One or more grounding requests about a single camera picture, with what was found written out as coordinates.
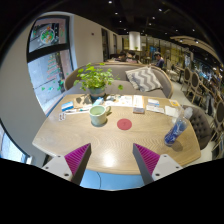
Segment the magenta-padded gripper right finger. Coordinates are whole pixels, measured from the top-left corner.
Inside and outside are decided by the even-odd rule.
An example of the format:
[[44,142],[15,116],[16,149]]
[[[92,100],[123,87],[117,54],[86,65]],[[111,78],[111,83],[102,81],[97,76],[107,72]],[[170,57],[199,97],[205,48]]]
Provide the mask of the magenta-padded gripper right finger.
[[133,155],[145,185],[182,169],[168,154],[157,154],[139,144],[133,144]]

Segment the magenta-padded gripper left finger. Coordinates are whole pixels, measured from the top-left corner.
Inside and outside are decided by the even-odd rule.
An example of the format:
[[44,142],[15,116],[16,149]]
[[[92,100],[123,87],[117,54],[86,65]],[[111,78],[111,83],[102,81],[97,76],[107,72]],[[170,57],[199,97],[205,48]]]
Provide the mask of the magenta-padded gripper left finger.
[[90,155],[91,144],[88,143],[66,155],[55,156],[42,169],[79,185],[82,181]]

